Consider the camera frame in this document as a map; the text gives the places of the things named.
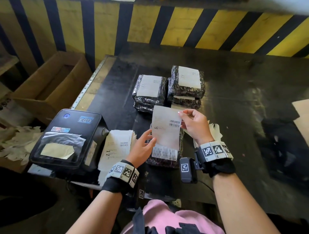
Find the wall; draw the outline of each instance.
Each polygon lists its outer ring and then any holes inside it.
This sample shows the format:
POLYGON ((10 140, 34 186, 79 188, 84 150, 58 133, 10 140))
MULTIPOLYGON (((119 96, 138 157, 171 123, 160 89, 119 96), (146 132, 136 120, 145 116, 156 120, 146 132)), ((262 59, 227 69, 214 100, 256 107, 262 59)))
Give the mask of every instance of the wall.
POLYGON ((25 77, 57 50, 86 54, 94 71, 126 41, 309 57, 309 19, 88 0, 0 0, 0 41, 25 77))

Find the open cardboard box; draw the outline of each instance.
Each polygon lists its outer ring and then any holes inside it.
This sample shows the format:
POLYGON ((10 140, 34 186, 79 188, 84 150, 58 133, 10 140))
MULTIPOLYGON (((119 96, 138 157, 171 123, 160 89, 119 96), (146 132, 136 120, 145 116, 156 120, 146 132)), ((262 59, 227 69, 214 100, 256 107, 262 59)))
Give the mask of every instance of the open cardboard box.
POLYGON ((19 105, 48 125, 70 108, 92 73, 81 53, 58 51, 13 94, 19 105))

